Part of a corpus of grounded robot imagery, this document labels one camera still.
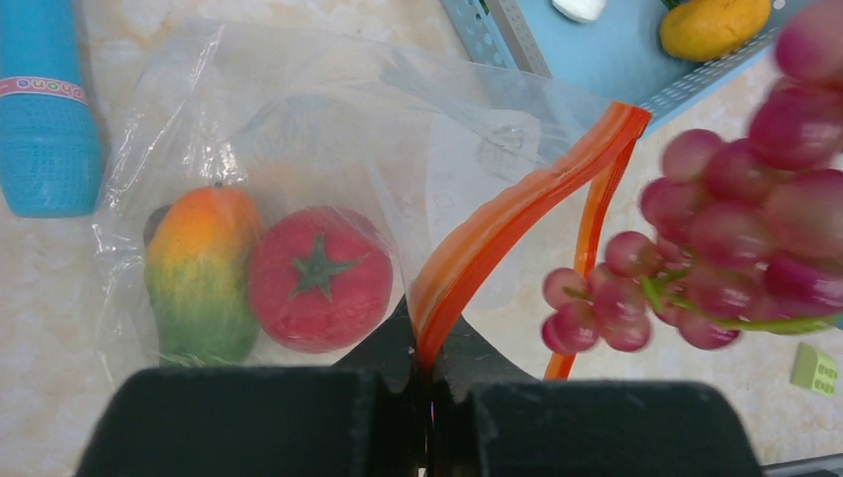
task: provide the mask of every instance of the toy tomato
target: toy tomato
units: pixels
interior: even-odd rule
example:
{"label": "toy tomato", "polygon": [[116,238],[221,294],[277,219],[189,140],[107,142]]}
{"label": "toy tomato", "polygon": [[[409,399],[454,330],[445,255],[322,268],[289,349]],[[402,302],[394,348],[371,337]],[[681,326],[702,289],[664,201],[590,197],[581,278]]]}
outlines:
{"label": "toy tomato", "polygon": [[351,346],[384,318],[393,268],[375,226],[360,214],[304,209],[275,224],[253,250],[249,303],[286,348],[326,353]]}

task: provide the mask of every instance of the ziplock bag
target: ziplock bag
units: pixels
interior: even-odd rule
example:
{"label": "ziplock bag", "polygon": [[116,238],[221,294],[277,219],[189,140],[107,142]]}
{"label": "ziplock bag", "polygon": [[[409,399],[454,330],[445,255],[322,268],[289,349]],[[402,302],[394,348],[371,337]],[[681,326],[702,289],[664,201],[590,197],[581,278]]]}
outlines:
{"label": "ziplock bag", "polygon": [[155,365],[330,365],[407,295],[421,366],[460,313],[513,362],[544,274],[593,266],[642,109],[314,31],[180,26],[130,101],[94,216],[98,348]]}

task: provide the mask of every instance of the blue bottle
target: blue bottle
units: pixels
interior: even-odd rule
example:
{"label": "blue bottle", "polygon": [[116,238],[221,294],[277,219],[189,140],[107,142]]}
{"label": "blue bottle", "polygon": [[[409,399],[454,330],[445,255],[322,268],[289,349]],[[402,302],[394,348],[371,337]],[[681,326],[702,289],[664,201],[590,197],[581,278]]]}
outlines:
{"label": "blue bottle", "polygon": [[0,187],[13,214],[91,214],[102,175],[72,0],[0,0]]}

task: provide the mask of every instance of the toy mango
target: toy mango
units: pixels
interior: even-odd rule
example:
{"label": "toy mango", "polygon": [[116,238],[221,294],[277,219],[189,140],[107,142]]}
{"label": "toy mango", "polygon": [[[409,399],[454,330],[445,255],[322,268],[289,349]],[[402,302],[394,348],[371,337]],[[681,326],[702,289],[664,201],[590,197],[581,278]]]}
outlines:
{"label": "toy mango", "polygon": [[259,329],[247,301],[247,260],[261,232],[254,202],[234,187],[202,187],[159,220],[146,249],[144,281],[160,365],[241,363]]}
{"label": "toy mango", "polygon": [[659,36],[664,51],[689,62],[727,55],[757,35],[770,15],[770,0],[663,0],[670,9]]}

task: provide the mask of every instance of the beige countertop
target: beige countertop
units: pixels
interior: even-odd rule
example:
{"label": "beige countertop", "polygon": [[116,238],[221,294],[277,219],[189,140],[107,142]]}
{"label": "beige countertop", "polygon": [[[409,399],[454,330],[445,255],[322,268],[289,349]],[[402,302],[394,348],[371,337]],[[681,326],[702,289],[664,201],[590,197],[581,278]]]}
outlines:
{"label": "beige countertop", "polygon": [[[103,138],[121,127],[143,62],[186,15],[313,27],[465,57],[438,0],[77,0],[92,108]],[[603,236],[646,231],[640,188],[658,173],[665,142],[691,127],[738,137],[774,77],[763,61],[642,141],[612,204]],[[0,206],[0,475],[71,475],[111,387],[94,349],[102,293],[92,276],[88,220],[26,221]],[[495,323],[478,325],[489,331]],[[516,362],[517,335],[496,341]],[[740,414],[762,463],[843,452],[843,394],[821,397],[788,383],[800,339],[747,336],[718,353],[691,349],[659,327],[644,352],[601,347],[581,356],[572,377],[688,379],[720,389]],[[843,333],[801,339],[843,362]],[[540,364],[525,365],[533,373]]]}

